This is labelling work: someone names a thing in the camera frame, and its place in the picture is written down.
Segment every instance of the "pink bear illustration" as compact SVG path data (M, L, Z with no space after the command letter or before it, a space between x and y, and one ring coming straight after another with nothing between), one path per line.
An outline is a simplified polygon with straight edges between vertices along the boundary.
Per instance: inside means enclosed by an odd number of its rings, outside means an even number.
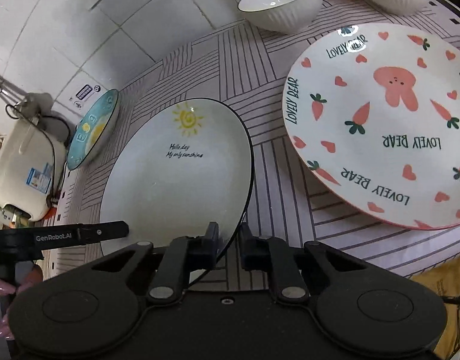
M397 107L400 98L409 111L418 109L418 101L413 93L416 78L402 67L379 67L374 72L374 80L385 88L385 100L391 107Z

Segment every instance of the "tablecloth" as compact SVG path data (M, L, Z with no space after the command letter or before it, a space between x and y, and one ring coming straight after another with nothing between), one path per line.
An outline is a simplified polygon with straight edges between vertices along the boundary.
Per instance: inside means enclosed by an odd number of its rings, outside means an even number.
M170 105L195 97L218 99L244 121L255 155L255 182L244 218L255 235L291 246L319 240L400 275L412 275L460 254L460 227L417 231L378 222L328 191L301 163L283 123L285 78L308 45L340 27L400 23L436 34L460 49L460 11L431 0L411 16L385 13L367 0L327 0L304 31L282 35L245 20L179 47L124 88L111 140L89 166L67 172L56 217L48 224L97 223L106 181L137 130ZM51 275L101 256L98 244L55 250ZM234 242L202 290L256 290L264 274L240 269Z

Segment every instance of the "plate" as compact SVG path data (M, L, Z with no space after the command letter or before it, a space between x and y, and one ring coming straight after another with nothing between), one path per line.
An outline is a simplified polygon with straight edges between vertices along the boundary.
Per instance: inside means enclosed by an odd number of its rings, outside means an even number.
M407 228L460 224L460 51L388 23L340 28L298 58L285 127L342 199Z
M68 150L68 169L89 163L102 149L117 121L120 103L118 91L104 93L77 126Z
M127 238L102 242L103 254L139 241L168 246L219 224L219 251L231 241L253 185L253 151L236 113L212 99L190 99L153 116L125 146L104 190L100 222L125 221Z

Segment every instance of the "screw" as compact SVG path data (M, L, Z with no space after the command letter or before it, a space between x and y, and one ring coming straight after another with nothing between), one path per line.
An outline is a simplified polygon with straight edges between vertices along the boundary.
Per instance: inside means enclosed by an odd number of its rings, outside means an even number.
M301 287L286 287L282 290L282 295L288 299L303 298L306 291Z
M150 296L155 299L168 299L173 295L170 287L160 286L150 290Z
M233 300L233 298L223 298L221 300L222 304L234 304L235 303L235 300Z

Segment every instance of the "sun drawing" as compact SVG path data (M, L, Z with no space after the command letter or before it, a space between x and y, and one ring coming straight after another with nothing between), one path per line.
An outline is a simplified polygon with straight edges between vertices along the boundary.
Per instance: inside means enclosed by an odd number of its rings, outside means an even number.
M196 111L197 107L189 107L187 102L182 105L177 104L177 110L173 111L177 115L173 120L180 124L178 128L182 130L182 136L190 137L191 135L196 135L199 128L202 128L200 120L204 117L198 116Z

